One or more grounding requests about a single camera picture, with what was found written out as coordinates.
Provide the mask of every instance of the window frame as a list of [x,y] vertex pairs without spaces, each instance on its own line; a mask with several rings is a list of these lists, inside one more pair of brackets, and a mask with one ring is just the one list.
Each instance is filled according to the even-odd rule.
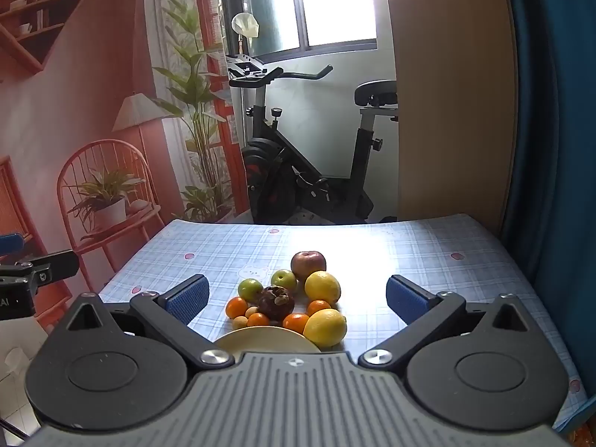
[[[236,32],[232,30],[232,18],[244,11],[242,0],[222,0],[223,11],[225,13],[225,32],[227,42],[227,52],[232,55],[239,53],[238,37]],[[297,59],[300,57],[308,57],[312,55],[324,55],[326,53],[338,52],[354,52],[355,50],[377,50],[377,39],[368,38],[364,40],[352,40],[326,43],[321,45],[310,45],[308,41],[308,30],[306,28],[306,12],[302,0],[294,0],[294,11],[296,12],[296,23],[298,28],[299,47],[295,49],[280,50],[279,52],[264,53],[263,55],[256,55],[257,59],[264,64],[271,62],[280,62],[289,59]],[[244,40],[244,48],[248,48],[246,38]]]

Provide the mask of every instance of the wall mural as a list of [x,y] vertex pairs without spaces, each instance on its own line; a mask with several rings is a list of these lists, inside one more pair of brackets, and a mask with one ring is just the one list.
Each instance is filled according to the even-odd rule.
[[44,326],[173,219],[248,209],[218,0],[0,0],[0,234],[73,248]]

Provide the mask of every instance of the mangosteen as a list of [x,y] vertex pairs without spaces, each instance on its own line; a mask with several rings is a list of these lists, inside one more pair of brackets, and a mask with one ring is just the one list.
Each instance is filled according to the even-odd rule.
[[283,321],[294,310],[294,298],[285,287],[271,285],[263,290],[257,307],[271,321]]

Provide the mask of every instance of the bike seat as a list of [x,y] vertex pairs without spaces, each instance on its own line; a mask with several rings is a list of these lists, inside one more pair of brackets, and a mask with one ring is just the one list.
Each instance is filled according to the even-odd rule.
[[357,106],[397,104],[397,82],[373,80],[360,84],[354,91],[354,102]]

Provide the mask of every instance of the blue gripper pad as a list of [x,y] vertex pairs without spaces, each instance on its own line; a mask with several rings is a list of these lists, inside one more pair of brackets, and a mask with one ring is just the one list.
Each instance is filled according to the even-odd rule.
[[195,274],[157,298],[157,304],[188,325],[209,301],[209,281]]
[[385,297],[387,306],[405,324],[412,324],[440,301],[436,295],[400,275],[392,275],[389,278]]
[[21,234],[0,235],[0,256],[18,252],[25,246]]

